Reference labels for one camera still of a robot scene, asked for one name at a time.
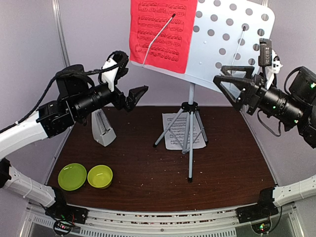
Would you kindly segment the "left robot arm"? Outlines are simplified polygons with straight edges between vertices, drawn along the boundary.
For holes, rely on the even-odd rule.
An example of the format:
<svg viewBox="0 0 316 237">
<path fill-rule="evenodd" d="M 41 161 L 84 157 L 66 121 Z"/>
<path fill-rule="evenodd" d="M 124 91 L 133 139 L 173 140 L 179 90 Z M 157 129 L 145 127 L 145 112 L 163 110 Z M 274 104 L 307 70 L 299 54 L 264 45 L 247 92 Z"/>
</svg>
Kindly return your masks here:
<svg viewBox="0 0 316 237">
<path fill-rule="evenodd" d="M 116 85 L 107 81 L 108 73 L 112 74 L 111 78 L 116 83 L 127 72 L 125 66 L 86 72 L 81 64 L 57 72 L 50 81 L 57 83 L 57 100 L 35 106 L 21 121 L 0 132 L 1 188 L 41 204 L 47 213 L 60 219 L 67 219 L 73 214 L 59 188 L 42 185 L 22 174 L 6 157 L 31 143 L 63 133 L 75 123 L 84 124 L 89 114 L 107 104 L 113 104 L 118 110 L 132 111 L 148 91 L 148 86 L 133 88 L 125 96 Z"/>
</svg>

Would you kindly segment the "white perforated music stand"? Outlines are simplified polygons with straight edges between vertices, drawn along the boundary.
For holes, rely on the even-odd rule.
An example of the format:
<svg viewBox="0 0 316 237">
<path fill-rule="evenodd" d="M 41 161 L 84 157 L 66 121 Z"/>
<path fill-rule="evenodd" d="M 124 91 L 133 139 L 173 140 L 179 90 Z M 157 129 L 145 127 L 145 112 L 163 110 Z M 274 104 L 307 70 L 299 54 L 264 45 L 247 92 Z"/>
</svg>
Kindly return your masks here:
<svg viewBox="0 0 316 237">
<path fill-rule="evenodd" d="M 184 142 L 181 151 L 193 155 L 194 116 L 201 118 L 194 101 L 197 85 L 216 90 L 213 78 L 224 65 L 259 68 L 259 39 L 268 39 L 272 33 L 275 14 L 261 1 L 250 0 L 197 0 L 186 71 L 183 74 L 150 65 L 132 63 L 188 81 L 189 99 L 177 112 L 187 113 Z"/>
</svg>

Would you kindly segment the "red sheet music page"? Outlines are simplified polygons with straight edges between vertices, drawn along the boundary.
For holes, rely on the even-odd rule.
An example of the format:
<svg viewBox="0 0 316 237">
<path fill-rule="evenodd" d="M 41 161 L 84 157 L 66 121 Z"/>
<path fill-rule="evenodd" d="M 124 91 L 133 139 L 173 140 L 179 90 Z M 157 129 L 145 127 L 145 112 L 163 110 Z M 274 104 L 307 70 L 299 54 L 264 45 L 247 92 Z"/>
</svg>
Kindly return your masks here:
<svg viewBox="0 0 316 237">
<path fill-rule="evenodd" d="M 130 60 L 183 74 L 197 4 L 196 0 L 132 0 Z"/>
</svg>

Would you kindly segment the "white sheet music page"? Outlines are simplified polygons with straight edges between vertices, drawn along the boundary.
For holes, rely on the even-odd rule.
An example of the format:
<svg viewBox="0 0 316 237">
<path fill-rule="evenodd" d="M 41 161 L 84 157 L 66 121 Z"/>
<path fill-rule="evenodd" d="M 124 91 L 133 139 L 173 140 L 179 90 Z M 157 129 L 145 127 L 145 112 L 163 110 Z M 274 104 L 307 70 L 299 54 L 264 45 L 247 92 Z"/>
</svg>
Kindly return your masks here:
<svg viewBox="0 0 316 237">
<path fill-rule="evenodd" d="M 164 136 L 165 147 L 167 150 L 182 150 L 181 145 L 184 142 L 187 113 L 182 113 L 174 124 L 170 127 L 170 130 Z M 201 149 L 206 146 L 206 142 L 201 132 L 201 127 L 196 116 L 194 116 L 193 126 L 193 149 Z"/>
</svg>

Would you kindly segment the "grey metronome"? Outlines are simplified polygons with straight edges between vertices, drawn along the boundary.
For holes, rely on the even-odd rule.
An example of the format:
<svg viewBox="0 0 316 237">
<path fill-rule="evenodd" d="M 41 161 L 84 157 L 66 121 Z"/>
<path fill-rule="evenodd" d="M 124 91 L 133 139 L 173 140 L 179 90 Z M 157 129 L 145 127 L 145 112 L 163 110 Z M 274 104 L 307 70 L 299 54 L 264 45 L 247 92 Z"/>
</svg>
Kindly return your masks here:
<svg viewBox="0 0 316 237">
<path fill-rule="evenodd" d="M 110 145 L 117 136 L 104 111 L 102 109 L 94 111 L 91 114 L 91 119 L 92 135 L 94 140 L 104 147 Z"/>
</svg>

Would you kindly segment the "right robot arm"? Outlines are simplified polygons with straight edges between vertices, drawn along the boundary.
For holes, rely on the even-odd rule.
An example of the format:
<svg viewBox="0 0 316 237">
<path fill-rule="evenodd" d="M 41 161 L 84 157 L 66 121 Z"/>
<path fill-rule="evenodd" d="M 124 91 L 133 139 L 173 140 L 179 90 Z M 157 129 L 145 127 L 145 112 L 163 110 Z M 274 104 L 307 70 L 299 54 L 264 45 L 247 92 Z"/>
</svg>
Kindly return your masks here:
<svg viewBox="0 0 316 237">
<path fill-rule="evenodd" d="M 238 111 L 247 106 L 247 114 L 263 112 L 275 117 L 285 131 L 297 127 L 298 133 L 312 148 L 316 146 L 316 75 L 304 66 L 295 68 L 296 74 L 289 90 L 268 86 L 263 75 L 253 75 L 251 66 L 223 66 L 221 76 L 213 82 Z M 278 214 L 283 205 L 316 194 L 316 177 L 282 187 L 263 189 L 256 204 L 237 209 L 241 221 L 251 215 L 263 218 Z"/>
</svg>

